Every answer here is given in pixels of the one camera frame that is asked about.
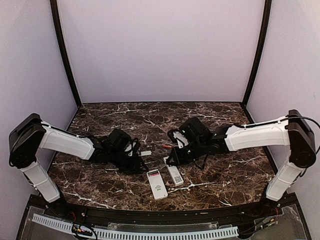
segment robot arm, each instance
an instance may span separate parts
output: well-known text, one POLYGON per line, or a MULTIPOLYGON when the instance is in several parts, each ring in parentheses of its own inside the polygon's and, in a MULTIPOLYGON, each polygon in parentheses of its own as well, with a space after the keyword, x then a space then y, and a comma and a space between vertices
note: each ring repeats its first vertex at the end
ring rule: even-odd
POLYGON ((137 139, 120 129, 114 129, 109 136, 79 136, 54 126, 40 119, 38 114, 31 114, 9 135, 10 157, 12 167, 20 169, 39 190, 48 203, 60 199, 62 193, 41 167, 36 152, 50 149, 70 154, 94 163, 112 163, 120 172, 147 172, 137 139))
POLYGON ((298 176, 316 161, 314 133, 301 118, 297 110, 290 110, 287 116, 269 122, 221 127, 211 133, 198 118, 193 117, 179 129, 168 132, 178 147, 172 149, 166 163, 178 166, 194 162, 203 155, 290 145, 290 156, 266 188, 266 198, 278 201, 298 176))

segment wire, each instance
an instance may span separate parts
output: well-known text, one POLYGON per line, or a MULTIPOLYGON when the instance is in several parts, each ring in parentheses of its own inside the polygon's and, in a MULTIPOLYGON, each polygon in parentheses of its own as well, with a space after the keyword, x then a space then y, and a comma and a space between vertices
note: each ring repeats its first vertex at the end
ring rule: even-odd
POLYGON ((209 153, 207 153, 207 154, 205 155, 204 160, 203 160, 203 163, 202 163, 202 166, 199 166, 199 165, 196 163, 196 160, 193 160, 194 165, 195 165, 198 169, 204 170, 204 169, 205 169, 205 166, 206 166, 206 161, 207 161, 207 159, 208 159, 208 156, 209 156, 209 153))
POLYGON ((78 230, 80 230, 81 232, 84 231, 83 229, 81 229, 81 225, 79 225, 79 227, 76 227, 76 226, 73 224, 72 227, 73 227, 74 229, 76 229, 76 230, 74 231, 75 236, 72 234, 75 239, 78 239, 78 240, 88 240, 88 239, 91 238, 91 236, 86 236, 86 237, 84 237, 84 236, 80 236, 80 235, 79 235, 78 230))
POLYGON ((186 145, 185 145, 185 143, 181 140, 181 139, 179 139, 178 137, 176 138, 180 143, 182 143, 182 146, 183 147, 185 147, 186 145))
POLYGON ((305 173, 307 172, 307 170, 308 170, 308 168, 305 168, 304 171, 302 172, 302 174, 301 173, 299 174, 299 177, 302 178, 305 175, 305 173))
MULTIPOLYGON (((258 226, 260 223, 262 223, 264 220, 266 220, 268 217, 266 217, 265 219, 263 219, 262 221, 260 221, 259 223, 257 223, 256 225, 254 225, 253 227, 256 227, 256 226, 258 226)), ((258 231, 260 231, 260 230, 262 230, 262 229, 266 229, 266 228, 268 228, 268 227, 271 227, 273 224, 275 224, 276 222, 275 222, 275 219, 274 218, 272 218, 272 219, 270 219, 269 221, 267 221, 266 223, 264 223, 264 224, 262 224, 261 226, 259 226, 258 227, 258 229, 256 229, 256 230, 254 230, 254 231, 251 231, 251 232, 247 232, 247 231, 243 231, 243 232, 241 232, 241 233, 239 233, 239 234, 242 234, 242 235, 252 235, 252 234, 255 234, 256 232, 258 232, 258 231)))
MULTIPOLYGON (((245 126, 237 124, 236 127, 241 128, 241 129, 250 129, 250 128, 255 128, 255 127, 260 127, 260 126, 265 126, 265 125, 270 125, 270 124, 276 124, 278 122, 284 122, 284 121, 290 120, 290 119, 305 119, 305 120, 309 120, 309 121, 313 122, 314 124, 316 124, 317 127, 320 129, 320 124, 316 120, 314 120, 314 119, 312 119, 310 117, 307 117, 307 116, 289 116, 289 117, 285 117, 285 118, 280 119, 280 120, 267 121, 267 122, 264 122, 264 123, 257 123, 257 124, 253 123, 253 124, 245 125, 245 126)), ((318 154, 319 151, 320 151, 320 145, 317 148, 315 154, 318 154)))
POLYGON ((263 219, 261 219, 260 221, 258 221, 256 224, 254 224, 252 227, 248 228, 247 230, 242 231, 242 232, 239 232, 239 234, 244 234, 244 233, 250 231, 251 229, 254 229, 256 226, 258 226, 260 223, 262 223, 262 222, 263 222, 264 220, 266 220, 267 218, 268 218, 268 216, 265 217, 265 218, 263 218, 263 219))
MULTIPOLYGON (((92 232, 92 234, 94 234, 95 240, 98 240, 98 235, 97 235, 96 231, 95 231, 92 227, 90 227, 89 225, 87 225, 87 224, 85 224, 85 223, 80 223, 80 222, 77 222, 77 221, 75 221, 75 220, 72 221, 72 220, 67 219, 67 218, 65 218, 65 217, 59 216, 49 205, 47 205, 47 206, 48 206, 48 209, 50 209, 50 211, 51 211, 54 215, 56 215, 58 218, 63 219, 63 220, 68 221, 68 222, 71 221, 73 225, 75 225, 75 224, 79 225, 79 228, 80 228, 81 226, 86 227, 87 229, 89 229, 89 230, 92 232)), ((76 219, 75 213, 74 213, 73 211, 71 211, 70 213, 71 213, 71 214, 73 215, 73 217, 76 219)))
MULTIPOLYGON (((278 208, 275 208, 274 210, 275 210, 275 212, 276 212, 276 217, 275 217, 275 218, 277 218, 278 215, 279 215, 279 210, 278 210, 278 208)), ((255 223, 254 226, 248 228, 247 230, 242 231, 242 232, 239 232, 239 234, 243 234, 243 233, 246 233, 246 232, 250 231, 251 229, 253 229, 253 228, 255 228, 256 226, 258 226, 260 223, 264 222, 267 218, 269 218, 269 216, 266 216, 265 218, 261 219, 260 221, 258 221, 257 223, 255 223)))

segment black metal frame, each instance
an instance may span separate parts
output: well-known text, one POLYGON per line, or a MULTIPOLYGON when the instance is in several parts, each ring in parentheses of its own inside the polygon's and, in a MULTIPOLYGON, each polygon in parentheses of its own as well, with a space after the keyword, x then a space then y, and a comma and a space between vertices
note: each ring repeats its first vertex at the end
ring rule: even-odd
POLYGON ((54 28, 55 28, 56 39, 58 41, 60 54, 61 54, 61 58, 62 58, 63 65, 64 65, 64 70, 65 70, 66 76, 68 78, 68 82, 69 82, 69 85, 70 85, 70 88, 72 91, 74 101, 75 101, 77 107, 79 108, 82 105, 82 102, 81 102, 81 99, 80 99, 80 96, 79 96, 79 93, 77 90, 76 82, 75 82, 75 79, 74 79, 74 76, 73 76, 73 73, 71 70, 69 58, 68 58, 68 53, 67 53, 66 44, 65 44, 64 35, 62 32, 60 17, 59 17, 57 0, 50 0, 50 5, 51 5, 52 18, 53 18, 53 24, 54 24, 54 28))
MULTIPOLYGON (((267 35, 267 29, 268 29, 268 23, 269 23, 269 17, 270 17, 270 12, 271 12, 271 3, 272 0, 265 0, 264 3, 264 10, 263 10, 263 16, 262 16, 262 23, 261 23, 261 28, 260 28, 260 34, 259 34, 259 39, 258 39, 258 44, 256 47, 256 52, 254 56, 254 61, 250 73, 250 77, 247 83, 247 87, 245 90, 245 94, 242 100, 242 104, 246 107, 251 95, 251 92, 254 87, 254 83, 256 80, 260 60, 262 57, 262 52, 265 44, 265 39, 267 35)), ((74 101, 78 108, 82 105, 80 95, 76 86, 76 82, 72 73, 72 69, 70 66, 69 62, 69 57, 66 49, 66 44, 62 32, 62 27, 61 27, 61 21, 59 17, 59 10, 58 10, 58 3, 57 0, 50 0, 51 4, 51 11, 52 11, 52 18, 53 18, 53 23, 54 23, 54 28, 55 28, 55 33, 56 33, 56 38, 58 41, 59 49, 60 49, 60 54, 61 58, 63 61, 65 73, 68 78, 68 82, 73 94, 74 101)))
POLYGON ((97 101, 84 102, 83 104, 133 104, 133 103, 227 103, 227 104, 241 104, 240 101, 97 101))
POLYGON ((258 44, 257 44, 256 51, 255 51, 255 56, 254 56, 254 60, 253 60, 253 65, 252 65, 249 81, 246 86, 246 90, 245 90, 244 97, 242 100, 242 104, 245 107, 248 104, 251 92, 252 92, 254 84, 255 84, 262 52, 264 49, 266 35, 267 35, 267 29, 268 29, 268 23, 269 23, 269 17, 270 17, 270 12, 271 12, 271 3, 272 3, 272 0, 265 0, 265 2, 264 2, 264 10, 263 10, 259 40, 258 40, 258 44))
MULTIPOLYGON (((281 207, 290 206, 293 204, 296 205, 307 239, 311 240, 311 235, 306 224, 306 219, 301 210, 296 194, 288 194, 283 197, 278 203, 281 207)), ((69 206, 72 207, 72 210, 78 216, 81 216, 81 213, 85 213, 86 216, 82 217, 81 222, 84 222, 85 224, 92 227, 94 227, 95 225, 107 227, 109 223, 162 226, 218 222, 220 226, 231 224, 240 228, 248 228, 249 226, 254 225, 255 218, 245 216, 241 213, 249 212, 252 208, 256 208, 258 204, 258 202, 253 202, 238 206, 191 211, 130 211, 96 208, 71 203, 69 204, 69 206)), ((50 209, 46 208, 46 205, 47 203, 42 197, 35 195, 30 196, 23 213, 16 240, 20 240, 22 236, 30 206, 44 209, 45 214, 56 217, 55 214, 50 211, 50 209)))

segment black cable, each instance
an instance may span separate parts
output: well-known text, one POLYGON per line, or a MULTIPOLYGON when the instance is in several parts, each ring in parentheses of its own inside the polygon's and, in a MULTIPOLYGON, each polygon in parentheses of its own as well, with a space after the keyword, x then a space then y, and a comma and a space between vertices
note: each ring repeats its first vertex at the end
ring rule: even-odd
POLYGON ((74 224, 77 224, 77 225, 79 225, 79 228, 80 228, 81 226, 84 226, 84 227, 88 228, 88 229, 94 234, 95 240, 98 240, 98 235, 97 235, 96 231, 95 231, 92 227, 90 227, 89 225, 87 225, 87 224, 85 224, 85 223, 80 223, 80 222, 77 222, 77 221, 70 220, 70 219, 67 219, 67 218, 65 218, 65 217, 59 216, 49 205, 47 205, 47 206, 48 206, 48 208, 50 209, 50 211, 51 211, 54 215, 57 216, 57 218, 63 219, 63 220, 68 221, 68 222, 72 222, 73 225, 74 225, 74 224))
POLYGON ((242 231, 242 232, 239 232, 239 234, 244 234, 244 233, 250 231, 251 229, 254 229, 256 226, 258 226, 260 223, 262 223, 262 222, 263 222, 264 220, 266 220, 267 218, 268 218, 268 216, 265 217, 265 218, 263 218, 262 220, 258 221, 257 223, 255 223, 252 227, 248 228, 247 230, 242 231))
POLYGON ((304 169, 304 171, 303 171, 303 172, 301 172, 302 174, 301 174, 301 173, 299 174, 299 177, 300 177, 300 178, 302 178, 302 177, 305 175, 305 173, 306 173, 307 169, 308 169, 308 168, 305 168, 305 169, 304 169))
POLYGON ((76 238, 76 239, 78 239, 78 240, 89 240, 89 239, 92 237, 92 235, 91 235, 91 236, 86 236, 86 237, 80 236, 79 233, 78 233, 78 231, 75 231, 74 234, 75 234, 75 236, 73 236, 73 237, 76 238))
POLYGON ((176 138, 180 143, 182 143, 182 146, 183 147, 185 147, 186 145, 185 145, 185 143, 181 140, 181 139, 179 139, 178 137, 176 138))
POLYGON ((266 222, 266 223, 263 223, 263 224, 262 224, 261 226, 259 226, 256 230, 251 231, 251 232, 247 232, 247 231, 249 231, 249 230, 257 227, 259 224, 261 224, 261 223, 262 223, 264 220, 266 220, 267 218, 268 218, 268 217, 262 219, 262 220, 259 221, 257 224, 255 224, 253 227, 247 229, 246 231, 240 232, 239 234, 242 234, 242 235, 252 235, 252 234, 255 234, 256 232, 258 232, 258 231, 260 231, 260 230, 262 230, 262 229, 266 229, 266 228, 270 227, 271 225, 268 225, 268 224, 271 224, 271 223, 275 220, 274 218, 270 219, 270 220, 269 220, 268 222, 266 222))
MULTIPOLYGON (((309 121, 313 122, 314 124, 316 124, 317 127, 320 129, 320 124, 316 120, 314 120, 314 119, 312 119, 310 117, 306 117, 306 116, 289 116, 289 117, 286 117, 286 118, 283 118, 283 119, 280 119, 280 120, 268 121, 268 122, 258 123, 258 124, 250 124, 250 125, 246 125, 246 126, 236 125, 236 127, 241 128, 241 129, 251 129, 251 128, 254 128, 254 127, 260 127, 260 126, 265 126, 265 125, 270 125, 270 124, 276 124, 278 122, 284 122, 284 121, 290 120, 290 119, 305 119, 305 120, 309 120, 309 121)), ((316 150, 315 154, 318 154, 319 151, 320 151, 320 145, 319 145, 318 149, 316 150)))
POLYGON ((194 165, 195 165, 197 168, 199 168, 200 170, 204 170, 204 169, 205 169, 205 166, 206 166, 206 161, 207 161, 207 159, 208 159, 208 156, 209 156, 209 153, 207 153, 207 154, 205 155, 204 160, 203 160, 203 163, 202 163, 202 166, 199 166, 199 165, 196 163, 195 160, 193 161, 194 165))

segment white cable tray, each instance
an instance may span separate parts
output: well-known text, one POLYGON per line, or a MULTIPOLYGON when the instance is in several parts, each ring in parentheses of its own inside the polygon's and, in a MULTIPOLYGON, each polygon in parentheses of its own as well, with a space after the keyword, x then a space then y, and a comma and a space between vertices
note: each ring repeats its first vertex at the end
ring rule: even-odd
MULTIPOLYGON (((66 234, 73 234, 71 231, 73 224, 65 220, 54 219, 46 215, 35 213, 33 214, 32 221, 66 234)), ((94 231, 100 240, 216 240, 237 237, 239 235, 237 226, 180 233, 126 232, 107 230, 98 227, 95 227, 94 231)))

